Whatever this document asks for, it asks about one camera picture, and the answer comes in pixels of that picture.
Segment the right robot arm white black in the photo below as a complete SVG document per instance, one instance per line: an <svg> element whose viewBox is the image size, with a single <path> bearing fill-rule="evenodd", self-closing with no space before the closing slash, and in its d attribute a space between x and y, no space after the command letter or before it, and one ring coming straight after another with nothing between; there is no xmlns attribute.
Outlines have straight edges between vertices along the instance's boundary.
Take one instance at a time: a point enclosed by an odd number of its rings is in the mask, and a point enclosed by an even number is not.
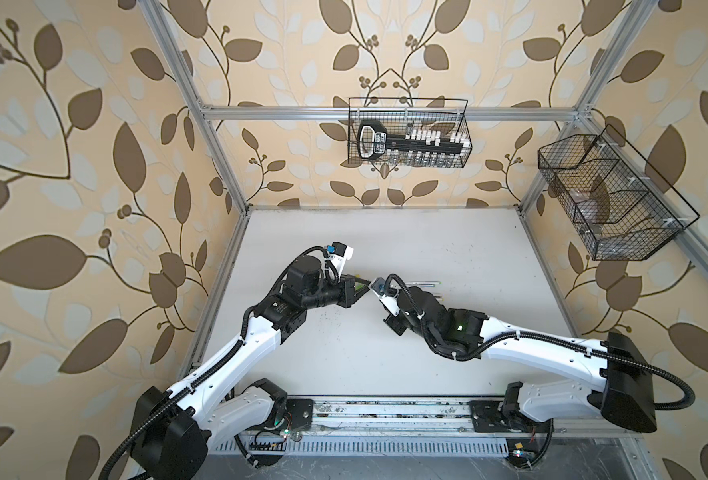
<svg viewBox="0 0 708 480"><path fill-rule="evenodd" d="M397 334L412 331L429 350L454 362L501 360L557 375L547 383L511 382L499 411L518 422L603 418L638 433L657 431L659 411L696 400L678 376L648 363L630 337L568 338L526 329L483 312L447 308L418 287L371 287Z"/></svg>

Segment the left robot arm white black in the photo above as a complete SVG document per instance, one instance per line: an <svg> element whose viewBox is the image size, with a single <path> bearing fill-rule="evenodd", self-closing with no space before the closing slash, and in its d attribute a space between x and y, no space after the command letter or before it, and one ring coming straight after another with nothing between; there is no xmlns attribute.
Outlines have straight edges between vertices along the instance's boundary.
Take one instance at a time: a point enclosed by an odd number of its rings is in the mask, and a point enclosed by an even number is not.
<svg viewBox="0 0 708 480"><path fill-rule="evenodd" d="M300 328L309 310L349 308L366 294L365 280L344 271L352 256L351 247L334 242L296 257L267 295L246 309L238 335L167 390L151 387L138 399L131 431L100 478L110 478L119 460L129 456L142 467L142 479L191 479L211 446L270 419L281 421L286 393L270 381L234 398L227 395Z"/></svg>

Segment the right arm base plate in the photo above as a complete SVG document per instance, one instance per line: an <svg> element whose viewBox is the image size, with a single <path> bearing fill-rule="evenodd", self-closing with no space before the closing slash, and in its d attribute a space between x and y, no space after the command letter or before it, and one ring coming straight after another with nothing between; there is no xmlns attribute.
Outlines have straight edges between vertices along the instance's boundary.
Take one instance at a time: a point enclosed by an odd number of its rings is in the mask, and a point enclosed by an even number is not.
<svg viewBox="0 0 708 480"><path fill-rule="evenodd" d="M517 402L475 400L469 403L473 430L476 433L514 433L529 435L549 433L551 421L536 422L520 411Z"/></svg>

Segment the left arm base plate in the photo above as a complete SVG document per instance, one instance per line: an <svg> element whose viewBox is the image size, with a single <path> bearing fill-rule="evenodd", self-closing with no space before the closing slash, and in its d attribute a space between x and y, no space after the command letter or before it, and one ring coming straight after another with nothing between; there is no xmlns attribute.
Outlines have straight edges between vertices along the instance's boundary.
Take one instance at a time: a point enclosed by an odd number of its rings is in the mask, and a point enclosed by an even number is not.
<svg viewBox="0 0 708 480"><path fill-rule="evenodd" d="M275 434L290 434L307 431L313 422L315 402L311 398L289 398L272 406L262 423L250 426L248 431L268 431Z"/></svg>

